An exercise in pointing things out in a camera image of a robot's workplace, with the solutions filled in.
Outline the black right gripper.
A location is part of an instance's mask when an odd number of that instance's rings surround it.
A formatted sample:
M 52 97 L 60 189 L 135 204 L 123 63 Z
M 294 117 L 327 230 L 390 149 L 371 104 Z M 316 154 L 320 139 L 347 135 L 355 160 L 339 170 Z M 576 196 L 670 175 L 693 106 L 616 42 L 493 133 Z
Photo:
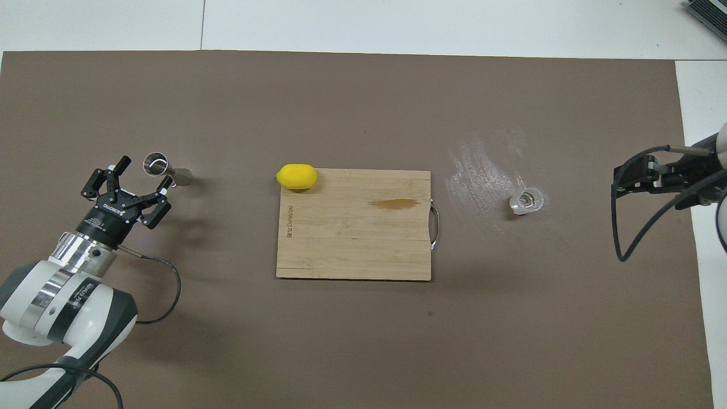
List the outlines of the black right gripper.
M 641 193 L 654 188 L 655 157 L 639 156 L 629 165 L 623 164 L 613 169 L 613 185 L 616 197 L 629 193 Z M 704 181 L 719 171 L 725 170 L 719 158 L 712 156 L 683 156 L 680 160 L 666 165 L 667 173 L 661 175 L 657 194 L 683 193 L 688 188 Z M 725 198 L 725 178 L 713 181 L 677 202 L 676 208 L 707 206 Z

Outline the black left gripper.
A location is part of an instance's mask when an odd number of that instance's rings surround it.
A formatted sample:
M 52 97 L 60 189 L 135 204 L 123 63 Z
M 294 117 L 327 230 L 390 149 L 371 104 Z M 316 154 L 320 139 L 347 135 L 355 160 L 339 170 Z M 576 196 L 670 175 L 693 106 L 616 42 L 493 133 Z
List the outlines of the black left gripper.
M 93 207 L 76 226 L 76 232 L 111 249 L 123 244 L 138 218 L 143 226 L 154 229 L 172 209 L 166 196 L 173 183 L 171 176 L 164 176 L 156 191 L 140 197 L 139 205 L 122 207 L 138 198 L 120 189 L 119 177 L 129 165 L 129 156 L 122 156 L 116 165 L 106 170 L 96 169 L 81 189 L 81 196 L 93 201 Z M 106 193 L 100 194 L 104 183 Z

